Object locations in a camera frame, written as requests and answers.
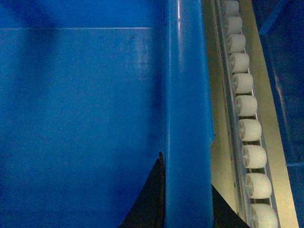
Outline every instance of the blue curved edge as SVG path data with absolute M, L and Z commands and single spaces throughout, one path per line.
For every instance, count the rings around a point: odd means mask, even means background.
M 213 141 L 200 0 L 167 1 L 165 39 L 165 226 L 212 227 Z

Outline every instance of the horizontal line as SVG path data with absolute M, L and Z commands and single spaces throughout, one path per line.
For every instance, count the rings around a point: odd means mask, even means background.
M 288 163 L 286 166 L 304 166 L 304 162 Z
M 32 30 L 32 29 L 40 29 L 40 30 L 112 30 L 112 29 L 154 29 L 147 27 L 117 27 L 117 28 L 0 28 L 0 30 Z

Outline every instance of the white roller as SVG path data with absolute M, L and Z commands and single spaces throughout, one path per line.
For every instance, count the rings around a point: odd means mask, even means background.
M 227 17 L 225 19 L 226 34 L 240 34 L 242 30 L 243 21 L 240 17 Z
M 260 169 L 266 166 L 267 155 L 262 146 L 244 145 L 243 162 L 247 169 Z
M 233 17 L 238 15 L 239 2 L 227 0 L 223 2 L 223 13 L 225 17 Z
M 262 127 L 258 120 L 244 119 L 238 122 L 239 136 L 242 141 L 252 142 L 261 138 Z
M 253 77 L 248 73 L 234 74 L 233 85 L 237 94 L 248 94 L 253 87 Z
M 236 97 L 237 113 L 239 116 L 253 116 L 257 112 L 257 99 L 250 95 Z
M 268 204 L 251 204 L 251 215 L 254 228 L 277 228 L 279 225 L 275 211 Z
M 229 54 L 244 52 L 246 37 L 242 34 L 230 34 L 227 37 Z
M 246 53 L 233 53 L 230 55 L 230 67 L 233 73 L 245 73 L 249 67 L 249 55 Z
M 248 196 L 252 199 L 267 199 L 272 187 L 269 178 L 263 173 L 247 173 L 246 184 Z

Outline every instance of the blue plastic bin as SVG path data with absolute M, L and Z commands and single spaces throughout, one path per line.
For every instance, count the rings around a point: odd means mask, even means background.
M 254 0 L 253 6 L 294 205 L 304 227 L 304 1 Z
M 200 0 L 2 0 L 0 27 L 2 227 L 117 227 L 159 151 L 166 227 L 212 227 Z

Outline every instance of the metal track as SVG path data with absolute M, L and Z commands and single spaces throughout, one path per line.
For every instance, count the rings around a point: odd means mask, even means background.
M 221 62 L 221 71 L 222 71 L 222 78 L 223 78 L 223 86 L 224 86 L 224 94 L 226 97 L 226 113 L 227 113 L 227 121 L 229 124 L 229 136 L 230 136 L 230 152 L 231 158 L 233 161 L 233 170 L 235 173 L 235 182 L 236 182 L 236 190 L 237 190 L 237 205 L 239 209 L 239 216 L 250 226 L 253 227 L 252 219 L 251 219 L 251 210 L 250 204 L 261 202 L 261 200 L 250 199 L 247 194 L 247 185 L 246 185 L 246 173 L 253 172 L 252 169 L 246 169 L 243 164 L 243 153 L 242 153 L 242 146 L 243 144 L 248 144 L 247 142 L 242 142 L 239 137 L 239 116 L 236 110 L 236 94 L 234 92 L 234 86 L 232 82 L 232 70 L 230 69 L 230 55 L 227 51 L 227 38 L 226 33 L 224 30 L 224 23 L 223 17 L 221 14 L 221 5 L 219 0 L 212 0 L 211 1 L 214 22 L 216 25 L 216 35 L 217 35 L 217 44 L 218 44 L 218 51 L 220 56 Z M 253 87 L 251 91 L 251 95 L 255 96 L 255 89 Z M 259 110 L 257 110 L 255 119 L 260 121 Z M 261 145 L 264 149 L 266 149 L 266 144 L 264 140 L 264 135 L 262 133 L 261 138 L 259 141 L 255 142 L 255 145 Z M 263 169 L 254 170 L 254 172 L 264 173 L 268 176 L 271 181 L 270 169 L 269 169 L 269 162 L 267 160 L 267 164 Z M 262 203 L 266 203 L 272 206 L 274 211 L 276 212 L 276 216 L 278 218 L 277 208 L 276 208 L 276 201 L 274 192 L 272 191 L 272 195 L 268 199 L 263 199 Z

